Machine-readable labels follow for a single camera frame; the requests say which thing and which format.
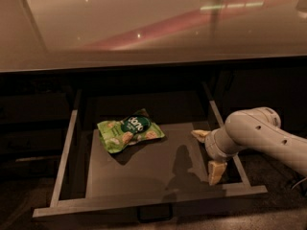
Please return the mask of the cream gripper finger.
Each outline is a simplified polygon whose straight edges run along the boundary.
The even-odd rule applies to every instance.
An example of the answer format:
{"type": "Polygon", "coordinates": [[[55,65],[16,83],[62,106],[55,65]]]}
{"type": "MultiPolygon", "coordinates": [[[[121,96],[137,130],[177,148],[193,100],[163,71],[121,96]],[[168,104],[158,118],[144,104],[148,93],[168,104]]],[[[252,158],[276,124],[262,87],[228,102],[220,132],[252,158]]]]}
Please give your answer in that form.
{"type": "Polygon", "coordinates": [[[220,182],[226,167],[226,162],[218,162],[214,160],[208,162],[208,183],[210,186],[216,185],[220,182]]]}
{"type": "Polygon", "coordinates": [[[206,136],[209,134],[209,131],[208,130],[202,130],[202,129],[195,129],[195,130],[191,131],[191,134],[199,142],[204,143],[206,136]]]}

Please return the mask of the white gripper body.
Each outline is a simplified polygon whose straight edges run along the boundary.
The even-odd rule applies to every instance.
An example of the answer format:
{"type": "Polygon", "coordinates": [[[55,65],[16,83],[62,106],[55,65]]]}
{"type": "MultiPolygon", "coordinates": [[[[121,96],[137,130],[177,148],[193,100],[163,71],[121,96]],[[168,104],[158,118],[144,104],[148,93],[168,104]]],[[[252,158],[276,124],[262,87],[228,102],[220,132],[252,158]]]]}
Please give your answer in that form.
{"type": "Polygon", "coordinates": [[[205,137],[205,150],[210,158],[219,162],[226,162],[241,150],[227,134],[224,127],[214,129],[205,137]]]}

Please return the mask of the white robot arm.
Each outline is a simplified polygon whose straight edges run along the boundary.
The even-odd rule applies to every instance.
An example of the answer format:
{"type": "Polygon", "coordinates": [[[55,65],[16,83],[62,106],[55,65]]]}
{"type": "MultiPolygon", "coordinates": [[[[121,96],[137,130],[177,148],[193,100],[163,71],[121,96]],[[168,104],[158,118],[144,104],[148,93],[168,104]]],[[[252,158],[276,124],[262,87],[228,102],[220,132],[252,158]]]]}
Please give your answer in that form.
{"type": "Polygon", "coordinates": [[[211,158],[208,163],[209,184],[218,184],[227,161],[245,149],[261,151],[307,176],[307,139],[280,127],[281,119],[273,109],[257,107],[231,113],[218,129],[192,130],[193,137],[204,143],[211,158]]]}

